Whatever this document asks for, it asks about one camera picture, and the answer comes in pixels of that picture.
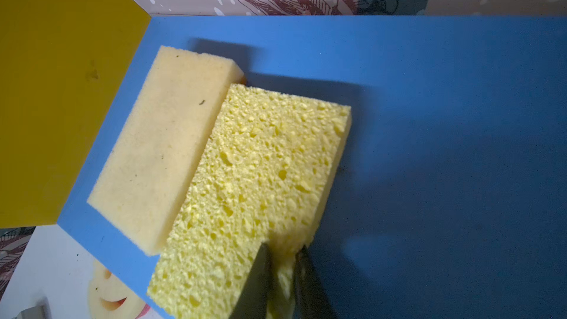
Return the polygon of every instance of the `sponge edge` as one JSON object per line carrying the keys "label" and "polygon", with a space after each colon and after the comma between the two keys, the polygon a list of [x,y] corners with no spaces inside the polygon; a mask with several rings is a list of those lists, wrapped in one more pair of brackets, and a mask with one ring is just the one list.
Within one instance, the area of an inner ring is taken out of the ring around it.
{"label": "sponge edge", "polygon": [[146,255],[166,242],[231,83],[234,61],[161,47],[87,202]]}
{"label": "sponge edge", "polygon": [[314,237],[350,126],[349,106],[232,85],[148,295],[177,319],[226,318],[267,241],[267,316],[290,317],[295,253]]}

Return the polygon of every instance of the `cellulose sponge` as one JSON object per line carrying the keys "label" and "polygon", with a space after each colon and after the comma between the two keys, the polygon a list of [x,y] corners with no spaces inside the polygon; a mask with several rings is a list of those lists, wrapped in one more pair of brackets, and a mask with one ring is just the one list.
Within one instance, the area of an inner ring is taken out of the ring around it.
{"label": "cellulose sponge", "polygon": [[147,255],[165,245],[231,83],[234,61],[161,47],[87,202]]}
{"label": "cellulose sponge", "polygon": [[315,234],[351,108],[231,85],[152,275],[180,318],[227,318],[262,242],[274,259],[268,317],[293,312],[294,256]]}

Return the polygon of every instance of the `sponge hole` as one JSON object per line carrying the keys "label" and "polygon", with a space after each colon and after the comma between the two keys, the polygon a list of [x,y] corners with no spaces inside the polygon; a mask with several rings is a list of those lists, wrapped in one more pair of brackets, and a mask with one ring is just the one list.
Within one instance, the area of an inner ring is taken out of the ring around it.
{"label": "sponge hole", "polygon": [[305,188],[304,185],[302,185],[302,184],[300,184],[300,183],[297,184],[297,185],[295,185],[295,188],[297,188],[300,192],[302,192],[302,193],[304,193],[304,194],[308,194],[308,193],[311,192],[311,190],[308,190],[307,188]]}
{"label": "sponge hole", "polygon": [[226,213],[226,215],[229,216],[229,217],[232,216],[232,214],[234,213],[234,211],[227,205],[223,205],[222,209],[223,209],[224,213]]}
{"label": "sponge hole", "polygon": [[229,167],[232,166],[232,163],[230,162],[229,157],[225,152],[221,152],[220,156],[224,164],[228,165]]}
{"label": "sponge hole", "polygon": [[339,137],[343,136],[343,131],[341,131],[340,128],[335,126],[333,129],[335,130],[335,133],[336,133],[337,136],[339,136]]}
{"label": "sponge hole", "polygon": [[198,306],[201,305],[201,302],[198,301],[195,297],[193,297],[192,295],[189,295],[189,303],[191,303],[191,305],[195,308],[197,308]]}

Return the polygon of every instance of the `dense foam sponge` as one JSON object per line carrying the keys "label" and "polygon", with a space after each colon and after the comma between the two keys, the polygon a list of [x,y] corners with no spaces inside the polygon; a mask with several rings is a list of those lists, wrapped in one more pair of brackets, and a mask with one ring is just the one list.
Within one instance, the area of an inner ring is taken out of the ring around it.
{"label": "dense foam sponge", "polygon": [[231,85],[148,295],[177,319],[227,318],[267,241],[267,316],[290,316],[294,255],[319,226],[350,126],[349,106]]}
{"label": "dense foam sponge", "polygon": [[88,203],[147,255],[165,245],[231,83],[234,61],[161,47]]}

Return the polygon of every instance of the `cut sponge piece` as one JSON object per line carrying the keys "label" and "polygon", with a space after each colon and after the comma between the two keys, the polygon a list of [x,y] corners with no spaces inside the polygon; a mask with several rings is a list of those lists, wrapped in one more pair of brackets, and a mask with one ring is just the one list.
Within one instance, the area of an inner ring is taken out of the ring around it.
{"label": "cut sponge piece", "polygon": [[156,255],[231,83],[244,74],[230,59],[161,47],[130,116],[89,196],[147,255]]}
{"label": "cut sponge piece", "polygon": [[322,216],[351,108],[232,85],[148,295],[180,318],[227,318],[260,244],[274,259],[268,317],[288,317],[294,256]]}

